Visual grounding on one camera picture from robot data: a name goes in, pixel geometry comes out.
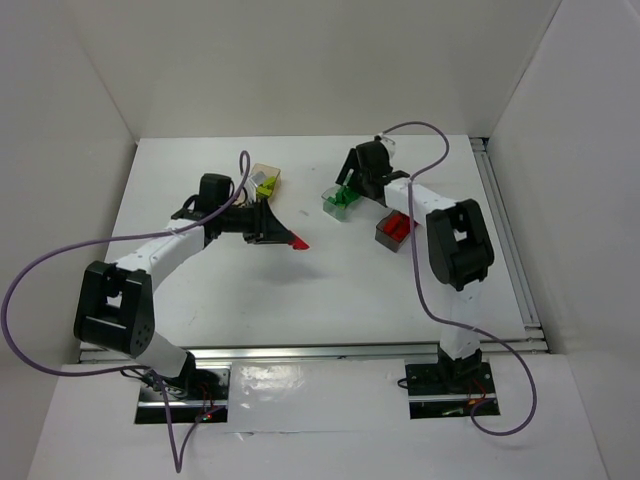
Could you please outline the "green curved brick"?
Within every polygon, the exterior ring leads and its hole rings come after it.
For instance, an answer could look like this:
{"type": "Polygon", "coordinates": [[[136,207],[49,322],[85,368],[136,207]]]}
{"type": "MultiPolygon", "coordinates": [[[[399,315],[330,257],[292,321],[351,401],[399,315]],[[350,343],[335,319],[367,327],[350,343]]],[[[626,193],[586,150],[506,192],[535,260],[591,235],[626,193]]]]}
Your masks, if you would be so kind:
{"type": "Polygon", "coordinates": [[[353,203],[360,199],[360,195],[351,190],[347,185],[341,185],[330,194],[327,201],[338,209],[346,210],[353,203]]]}

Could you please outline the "red flower lego block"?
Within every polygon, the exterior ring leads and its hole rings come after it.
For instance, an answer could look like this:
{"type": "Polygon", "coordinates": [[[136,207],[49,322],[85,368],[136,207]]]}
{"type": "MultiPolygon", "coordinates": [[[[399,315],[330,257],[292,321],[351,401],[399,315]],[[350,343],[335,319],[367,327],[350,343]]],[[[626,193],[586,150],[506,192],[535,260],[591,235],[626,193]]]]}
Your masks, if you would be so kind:
{"type": "Polygon", "coordinates": [[[294,250],[298,250],[298,251],[304,251],[309,249],[309,245],[297,235],[293,235],[292,240],[289,242],[289,245],[294,250]]]}

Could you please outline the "lime long lego brick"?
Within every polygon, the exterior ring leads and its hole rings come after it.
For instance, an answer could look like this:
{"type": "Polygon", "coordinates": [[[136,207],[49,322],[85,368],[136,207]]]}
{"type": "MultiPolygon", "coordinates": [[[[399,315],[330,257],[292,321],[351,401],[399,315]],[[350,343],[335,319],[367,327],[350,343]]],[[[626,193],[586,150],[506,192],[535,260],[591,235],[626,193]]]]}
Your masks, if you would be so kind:
{"type": "Polygon", "coordinates": [[[262,183],[255,188],[257,199],[269,199],[274,195],[278,178],[275,176],[267,177],[262,183]]]}

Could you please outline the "red sloped lego brick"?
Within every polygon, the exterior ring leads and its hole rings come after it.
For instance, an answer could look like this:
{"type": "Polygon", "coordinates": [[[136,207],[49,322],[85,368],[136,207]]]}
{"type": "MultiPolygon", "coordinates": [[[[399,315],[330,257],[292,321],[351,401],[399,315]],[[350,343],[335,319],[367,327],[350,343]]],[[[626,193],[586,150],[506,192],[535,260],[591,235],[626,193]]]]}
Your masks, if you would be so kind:
{"type": "Polygon", "coordinates": [[[409,217],[400,213],[391,213],[383,226],[383,232],[392,240],[402,243],[410,232],[409,217]]]}

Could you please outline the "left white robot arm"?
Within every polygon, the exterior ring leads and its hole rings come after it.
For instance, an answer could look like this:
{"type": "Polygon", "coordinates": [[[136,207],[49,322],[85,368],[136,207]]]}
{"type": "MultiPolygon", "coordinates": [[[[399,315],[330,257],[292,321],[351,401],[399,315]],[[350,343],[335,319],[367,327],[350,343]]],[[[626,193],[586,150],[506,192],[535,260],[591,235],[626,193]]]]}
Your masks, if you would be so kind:
{"type": "Polygon", "coordinates": [[[74,323],[77,339],[119,352],[150,368],[148,385],[160,377],[172,393],[186,398],[224,389],[220,377],[196,366],[195,356],[155,329],[154,293],[178,267],[223,233],[248,244],[307,244],[274,215],[267,200],[236,204],[233,182],[220,174],[202,176],[197,194],[172,215],[167,228],[113,263],[95,261],[85,270],[74,323]]]}

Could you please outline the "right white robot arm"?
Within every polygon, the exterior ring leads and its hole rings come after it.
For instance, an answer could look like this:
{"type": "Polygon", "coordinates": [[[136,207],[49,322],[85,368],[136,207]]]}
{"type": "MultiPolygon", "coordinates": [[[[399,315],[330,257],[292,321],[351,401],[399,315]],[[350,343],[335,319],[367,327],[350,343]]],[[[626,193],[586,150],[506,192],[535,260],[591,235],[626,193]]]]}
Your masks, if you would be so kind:
{"type": "Polygon", "coordinates": [[[471,386],[480,373],[479,307],[482,282],[495,254],[482,210],[473,200],[453,200],[410,180],[391,166],[395,144],[388,138],[350,149],[336,183],[342,192],[335,205],[350,196],[373,200],[408,216],[409,226],[425,228],[432,274],[450,289],[450,313],[441,324],[435,371],[428,378],[449,393],[471,386]]]}

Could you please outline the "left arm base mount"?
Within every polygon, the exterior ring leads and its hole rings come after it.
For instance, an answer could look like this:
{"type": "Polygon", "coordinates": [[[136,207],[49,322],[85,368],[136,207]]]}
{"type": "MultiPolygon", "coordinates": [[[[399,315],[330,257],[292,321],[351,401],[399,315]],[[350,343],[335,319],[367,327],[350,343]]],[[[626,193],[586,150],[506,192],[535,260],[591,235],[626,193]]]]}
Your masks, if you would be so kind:
{"type": "MultiPolygon", "coordinates": [[[[204,424],[228,421],[229,367],[201,370],[200,377],[187,390],[180,390],[165,382],[171,421],[174,424],[204,424]]],[[[160,387],[150,374],[141,377],[134,423],[136,425],[165,425],[165,402],[160,387]]]]}

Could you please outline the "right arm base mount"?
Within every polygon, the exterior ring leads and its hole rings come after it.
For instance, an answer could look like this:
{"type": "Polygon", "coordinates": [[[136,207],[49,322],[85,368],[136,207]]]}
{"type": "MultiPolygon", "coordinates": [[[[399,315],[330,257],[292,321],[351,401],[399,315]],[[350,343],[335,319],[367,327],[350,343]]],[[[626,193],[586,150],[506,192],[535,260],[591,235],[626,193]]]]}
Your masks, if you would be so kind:
{"type": "Polygon", "coordinates": [[[408,395],[412,420],[499,416],[500,407],[492,370],[488,362],[470,377],[446,384],[435,364],[407,364],[405,376],[396,382],[408,395]]]}

